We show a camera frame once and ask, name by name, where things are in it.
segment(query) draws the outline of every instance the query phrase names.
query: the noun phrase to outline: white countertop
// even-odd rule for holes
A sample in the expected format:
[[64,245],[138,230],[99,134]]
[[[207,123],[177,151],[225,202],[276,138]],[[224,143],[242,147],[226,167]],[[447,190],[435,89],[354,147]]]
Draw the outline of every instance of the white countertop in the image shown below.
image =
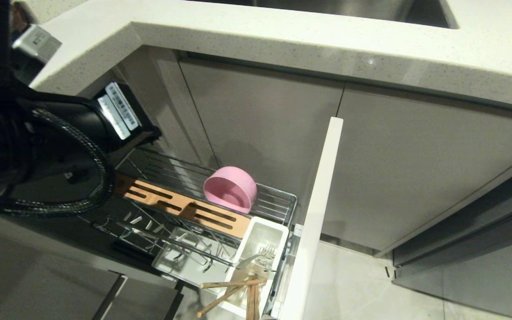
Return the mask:
[[447,0],[458,29],[184,0],[89,0],[43,26],[63,45],[31,87],[75,95],[141,45],[512,104],[512,0]]

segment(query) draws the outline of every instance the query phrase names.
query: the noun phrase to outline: black cable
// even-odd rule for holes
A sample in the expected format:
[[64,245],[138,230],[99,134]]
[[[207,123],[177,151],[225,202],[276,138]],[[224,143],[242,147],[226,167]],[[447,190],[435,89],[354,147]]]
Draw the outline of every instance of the black cable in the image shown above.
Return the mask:
[[87,150],[98,167],[100,182],[87,199],[67,202],[38,202],[0,197],[0,213],[20,217],[69,217],[101,207],[114,191],[114,168],[102,150],[79,129],[51,112],[35,108],[32,116],[47,125],[63,131]]

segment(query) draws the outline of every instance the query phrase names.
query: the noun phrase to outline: stainless steel sink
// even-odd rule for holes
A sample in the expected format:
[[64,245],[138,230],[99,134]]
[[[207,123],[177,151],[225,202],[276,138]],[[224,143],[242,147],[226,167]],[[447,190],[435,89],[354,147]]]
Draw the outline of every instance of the stainless steel sink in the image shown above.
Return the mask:
[[196,0],[304,12],[360,16],[449,28],[440,0]]
[[252,5],[398,21],[406,18],[413,2],[414,0],[253,0]]

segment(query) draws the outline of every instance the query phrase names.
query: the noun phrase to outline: gray cabinet door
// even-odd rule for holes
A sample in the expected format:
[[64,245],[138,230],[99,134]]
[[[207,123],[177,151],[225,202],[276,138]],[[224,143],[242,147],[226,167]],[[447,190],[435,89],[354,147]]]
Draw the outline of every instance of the gray cabinet door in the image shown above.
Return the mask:
[[512,113],[347,85],[323,233],[388,251],[512,176]]
[[216,165],[306,198],[343,83],[195,59],[180,65]]

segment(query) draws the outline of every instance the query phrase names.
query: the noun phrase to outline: wooden chopstick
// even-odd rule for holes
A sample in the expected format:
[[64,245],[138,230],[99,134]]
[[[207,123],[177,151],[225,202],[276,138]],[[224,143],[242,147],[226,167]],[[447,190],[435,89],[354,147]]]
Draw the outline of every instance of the wooden chopstick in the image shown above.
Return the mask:
[[254,320],[260,320],[260,286],[253,285],[254,287]]
[[207,288],[221,288],[224,286],[244,286],[244,285],[259,285],[266,283],[267,279],[259,280],[246,280],[246,281],[229,281],[229,282],[205,282],[199,286],[201,289]]
[[219,305],[219,303],[221,303],[222,301],[226,300],[226,298],[228,298],[229,296],[232,296],[233,294],[235,294],[236,292],[238,292],[238,290],[240,290],[242,288],[244,288],[244,286],[237,286],[236,288],[234,288],[234,289],[230,290],[229,292],[225,293],[223,296],[221,296],[217,300],[214,300],[213,302],[209,303],[208,306],[206,306],[205,308],[201,309],[201,311],[197,312],[197,318],[201,318],[203,316],[203,314],[211,311],[212,308],[216,307],[217,305]]
[[257,285],[248,287],[248,298],[246,298],[246,320],[254,320],[254,294]]

